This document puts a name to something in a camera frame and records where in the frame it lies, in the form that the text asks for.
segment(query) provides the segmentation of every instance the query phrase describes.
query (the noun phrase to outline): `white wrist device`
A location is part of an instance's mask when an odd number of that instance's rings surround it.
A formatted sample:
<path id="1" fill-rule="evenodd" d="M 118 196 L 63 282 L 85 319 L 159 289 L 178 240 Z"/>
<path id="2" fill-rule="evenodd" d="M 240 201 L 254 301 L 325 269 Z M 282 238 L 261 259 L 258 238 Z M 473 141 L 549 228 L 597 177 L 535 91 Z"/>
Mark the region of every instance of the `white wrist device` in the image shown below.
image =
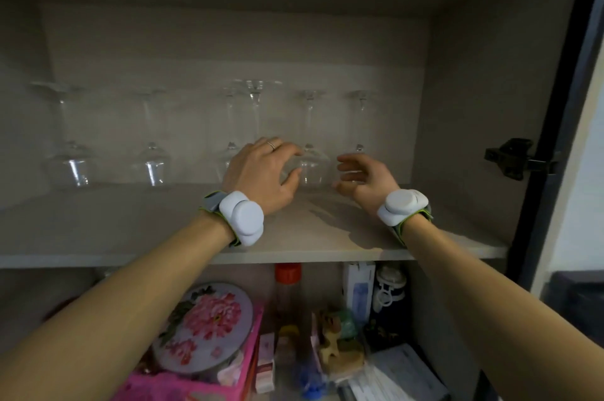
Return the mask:
<path id="1" fill-rule="evenodd" d="M 421 192 L 397 189 L 386 197 L 386 202 L 377 210 L 377 214 L 387 226 L 394 227 L 424 209 L 430 213 L 428 198 Z"/>
<path id="2" fill-rule="evenodd" d="M 264 232 L 262 208 L 241 191 L 227 194 L 217 191 L 204 199 L 202 208 L 209 212 L 220 212 L 241 245 L 249 247 L 256 243 Z"/>

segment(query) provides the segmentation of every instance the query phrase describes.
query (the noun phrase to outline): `black hinge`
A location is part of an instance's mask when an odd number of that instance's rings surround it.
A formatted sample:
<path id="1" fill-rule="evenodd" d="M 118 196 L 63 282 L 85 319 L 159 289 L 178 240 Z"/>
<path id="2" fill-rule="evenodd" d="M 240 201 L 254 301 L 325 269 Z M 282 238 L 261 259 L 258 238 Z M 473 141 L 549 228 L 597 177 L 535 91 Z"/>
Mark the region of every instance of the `black hinge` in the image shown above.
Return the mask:
<path id="1" fill-rule="evenodd" d="M 510 138 L 499 148 L 487 148 L 484 158 L 495 162 L 503 175 L 518 181 L 524 178 L 524 171 L 554 175 L 558 161 L 534 159 L 527 154 L 531 146 L 533 141 L 528 138 Z"/>

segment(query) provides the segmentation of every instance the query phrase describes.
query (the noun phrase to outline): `forearm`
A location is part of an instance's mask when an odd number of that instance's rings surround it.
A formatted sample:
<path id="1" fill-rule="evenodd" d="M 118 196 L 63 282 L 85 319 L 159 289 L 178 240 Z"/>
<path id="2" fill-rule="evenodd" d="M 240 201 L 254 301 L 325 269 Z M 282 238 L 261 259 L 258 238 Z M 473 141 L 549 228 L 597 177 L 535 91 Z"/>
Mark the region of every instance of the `forearm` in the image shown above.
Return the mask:
<path id="1" fill-rule="evenodd" d="M 233 237 L 222 218 L 201 214 L 96 285 L 5 355 L 3 396 L 109 399 L 183 293 Z"/>
<path id="2" fill-rule="evenodd" d="M 604 350 L 422 216 L 402 237 L 503 399 L 604 399 Z"/>

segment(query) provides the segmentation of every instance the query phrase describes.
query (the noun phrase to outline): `cabinet shelf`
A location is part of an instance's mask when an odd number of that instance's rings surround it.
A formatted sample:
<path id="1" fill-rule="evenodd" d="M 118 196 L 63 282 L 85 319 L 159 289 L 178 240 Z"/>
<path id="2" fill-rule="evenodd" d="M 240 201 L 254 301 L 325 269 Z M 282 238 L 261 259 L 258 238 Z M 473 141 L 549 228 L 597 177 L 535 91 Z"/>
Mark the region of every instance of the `cabinet shelf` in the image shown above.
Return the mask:
<path id="1" fill-rule="evenodd" d="M 137 184 L 53 192 L 0 212 L 0 268 L 121 266 L 185 226 L 215 185 Z M 433 205 L 435 223 L 479 258 L 503 258 L 496 238 Z M 212 264 L 412 260 L 380 222 L 332 191 L 300 192 L 268 216 L 250 249 L 225 248 Z"/>

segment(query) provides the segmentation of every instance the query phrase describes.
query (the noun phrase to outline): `small box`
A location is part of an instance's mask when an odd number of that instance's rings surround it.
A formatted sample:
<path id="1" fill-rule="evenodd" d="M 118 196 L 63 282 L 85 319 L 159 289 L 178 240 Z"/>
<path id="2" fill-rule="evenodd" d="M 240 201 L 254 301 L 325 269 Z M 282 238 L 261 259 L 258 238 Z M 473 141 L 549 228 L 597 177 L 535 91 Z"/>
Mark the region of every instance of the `small box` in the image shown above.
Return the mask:
<path id="1" fill-rule="evenodd" d="M 359 325 L 369 321 L 375 273 L 376 265 L 373 261 L 344 265 L 344 301 Z"/>
<path id="2" fill-rule="evenodd" d="M 275 390 L 275 333 L 263 334 L 258 342 L 256 393 Z"/>

